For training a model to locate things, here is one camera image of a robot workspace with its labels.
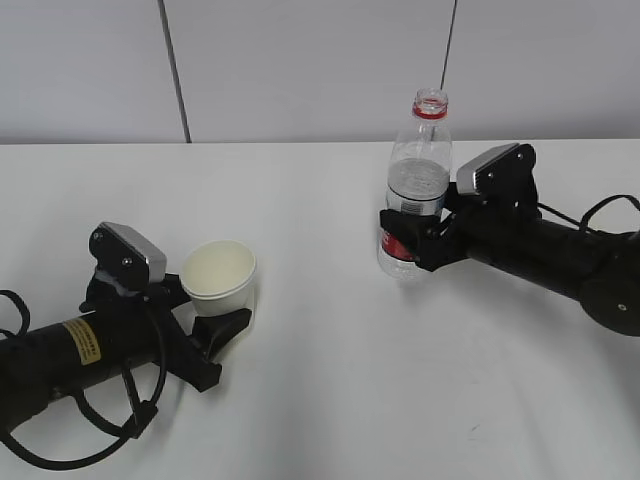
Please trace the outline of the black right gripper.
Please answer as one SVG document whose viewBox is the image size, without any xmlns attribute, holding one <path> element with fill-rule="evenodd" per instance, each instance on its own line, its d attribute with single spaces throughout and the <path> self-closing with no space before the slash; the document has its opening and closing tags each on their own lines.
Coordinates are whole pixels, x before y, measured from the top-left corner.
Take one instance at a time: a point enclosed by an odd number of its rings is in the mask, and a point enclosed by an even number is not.
<svg viewBox="0 0 640 480">
<path fill-rule="evenodd" d="M 450 215 L 440 223 L 435 215 L 381 210 L 382 250 L 396 260 L 418 263 L 434 272 L 469 258 L 476 247 L 505 246 L 519 230 L 541 218 L 539 210 L 536 216 L 522 215 L 478 197 L 461 196 L 456 182 L 448 185 L 442 211 Z"/>
</svg>

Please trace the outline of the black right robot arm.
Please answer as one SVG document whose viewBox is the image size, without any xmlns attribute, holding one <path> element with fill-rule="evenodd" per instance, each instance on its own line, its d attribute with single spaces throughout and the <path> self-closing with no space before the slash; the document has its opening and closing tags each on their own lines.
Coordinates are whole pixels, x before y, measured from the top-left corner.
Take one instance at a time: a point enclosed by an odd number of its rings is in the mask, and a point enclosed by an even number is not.
<svg viewBox="0 0 640 480">
<path fill-rule="evenodd" d="M 639 235 L 594 231 L 589 210 L 577 227 L 542 217 L 542 205 L 507 195 L 461 195 L 451 185 L 443 220 L 380 212 L 420 269 L 434 272 L 472 259 L 578 302 L 615 333 L 639 334 Z"/>
</svg>

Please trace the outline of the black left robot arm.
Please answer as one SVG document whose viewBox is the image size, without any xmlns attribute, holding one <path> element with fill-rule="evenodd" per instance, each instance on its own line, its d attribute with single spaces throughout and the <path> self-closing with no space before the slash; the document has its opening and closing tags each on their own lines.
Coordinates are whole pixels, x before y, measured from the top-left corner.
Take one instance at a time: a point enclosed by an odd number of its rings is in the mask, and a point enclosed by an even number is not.
<svg viewBox="0 0 640 480">
<path fill-rule="evenodd" d="M 1 342 L 1 427 L 11 432 L 47 406 L 75 392 L 153 362 L 196 390 L 219 382 L 215 357 L 248 327 L 252 312 L 194 321 L 186 333 L 173 311 L 188 295 L 177 276 L 124 297 L 93 280 L 81 315 Z"/>
</svg>

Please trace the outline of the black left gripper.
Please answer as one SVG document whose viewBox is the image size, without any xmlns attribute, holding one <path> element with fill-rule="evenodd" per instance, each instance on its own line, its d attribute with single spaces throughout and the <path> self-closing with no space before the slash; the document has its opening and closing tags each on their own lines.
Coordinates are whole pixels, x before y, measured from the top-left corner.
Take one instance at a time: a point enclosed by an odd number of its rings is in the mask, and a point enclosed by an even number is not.
<svg viewBox="0 0 640 480">
<path fill-rule="evenodd" d="M 197 316 L 193 340 L 173 314 L 189 303 L 178 274 L 167 273 L 135 296 L 120 296 L 114 287 L 94 278 L 89 282 L 80 310 L 89 315 L 102 353 L 116 363 L 166 361 L 169 373 L 204 392 L 219 383 L 222 367 L 212 363 L 250 323 L 252 311 L 242 308 L 227 314 Z"/>
</svg>

